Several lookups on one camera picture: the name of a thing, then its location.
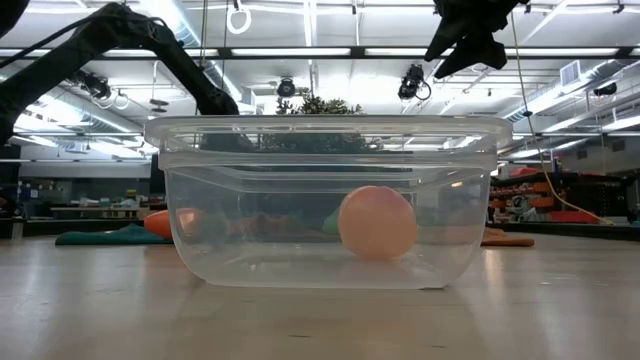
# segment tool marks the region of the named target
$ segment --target hanging ring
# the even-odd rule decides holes
[[[242,27],[240,28],[236,28],[235,26],[233,26],[233,23],[231,22],[231,18],[233,17],[233,14],[237,14],[237,13],[244,13],[244,16],[245,16],[244,25],[242,25]],[[251,11],[249,11],[249,9],[241,8],[238,10],[229,11],[229,14],[227,15],[227,29],[229,30],[230,33],[234,35],[240,35],[243,32],[249,30],[250,26],[251,26]]]

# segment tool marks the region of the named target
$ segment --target teal mat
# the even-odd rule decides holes
[[[56,239],[56,245],[157,245],[173,244],[171,239],[164,239],[148,232],[142,226],[130,224],[112,232],[84,233],[71,231]]]

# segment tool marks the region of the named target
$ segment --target orange object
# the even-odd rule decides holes
[[[529,205],[533,207],[553,207],[553,198],[552,197],[533,198],[529,200]]]
[[[144,218],[144,228],[152,234],[156,234],[165,239],[171,239],[169,211],[158,211]]]
[[[197,209],[178,209],[176,211],[178,226],[188,236],[193,236],[199,231],[202,218],[202,211]],[[169,221],[169,211],[158,211],[144,218],[144,228],[147,231],[171,239],[171,223]]]
[[[507,207],[507,202],[504,200],[493,200],[490,206],[494,209],[502,209],[504,207]]]
[[[548,183],[535,183],[533,184],[533,191],[547,194],[551,192],[551,188]]]
[[[482,246],[522,246],[531,247],[535,245],[531,238],[514,238],[507,235],[503,230],[485,228]]]
[[[418,239],[411,204],[388,187],[365,186],[347,195],[340,205],[338,228],[342,244],[366,259],[401,256]]]

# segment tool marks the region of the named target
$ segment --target ceiling duct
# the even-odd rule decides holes
[[[185,48],[202,46],[200,35],[195,32],[195,27],[192,26],[185,15],[182,1],[140,0],[140,3],[145,7],[147,12],[153,16],[162,18],[176,35],[176,39],[184,43]],[[226,91],[234,100],[242,100],[240,89],[222,73],[222,69],[220,69],[220,66],[218,66],[215,61],[205,60],[202,65],[203,72],[209,77],[209,80],[211,80],[213,84]]]
[[[635,67],[640,62],[637,60],[608,60],[586,70],[581,69],[582,63],[577,61],[563,68],[563,72],[577,72],[578,81],[567,84],[566,79],[560,78],[526,96],[529,110],[537,114],[552,106],[555,106],[568,98],[568,95],[578,91],[596,89],[606,85],[613,77],[617,77],[622,71]],[[511,122],[526,119],[524,102],[517,107],[505,110],[498,114]]]

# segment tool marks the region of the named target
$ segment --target black cable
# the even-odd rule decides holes
[[[43,47],[44,45],[52,42],[53,40],[59,38],[60,36],[66,34],[67,32],[81,26],[84,25],[85,23],[89,22],[89,21],[93,21],[93,20],[97,20],[97,19],[114,19],[114,20],[122,20],[122,21],[142,21],[142,22],[147,22],[147,21],[159,21],[163,26],[167,27],[167,23],[164,22],[164,20],[162,20],[161,18],[158,17],[152,17],[152,18],[147,18],[147,19],[123,19],[120,16],[117,15],[97,15],[97,16],[89,16],[86,17],[84,19],[80,19],[76,22],[73,22],[65,27],[63,27],[62,29],[54,32],[53,34],[47,36],[46,38],[38,41],[37,43],[29,46],[26,49],[23,49],[21,51],[19,51],[18,53],[14,54],[13,56],[9,57],[8,59],[4,60],[2,63],[0,63],[0,69],[8,66],[9,64],[12,64],[22,58],[24,58],[25,56],[27,56],[27,54],[33,52],[34,50],[37,50],[41,47]]]
[[[427,97],[425,97],[425,98],[421,98],[420,96],[418,96],[418,94],[416,94],[415,96],[416,96],[416,99],[418,99],[418,100],[421,100],[421,101],[427,101],[427,100],[429,100],[429,99],[431,98],[431,94],[432,94],[432,92],[431,92],[431,86],[429,86],[429,84],[427,84],[427,82],[426,82],[426,81],[423,81],[423,82],[422,82],[422,86],[423,86],[423,87],[425,87],[425,86],[426,86],[426,87],[427,87],[427,89],[429,89],[429,95],[427,95]]]

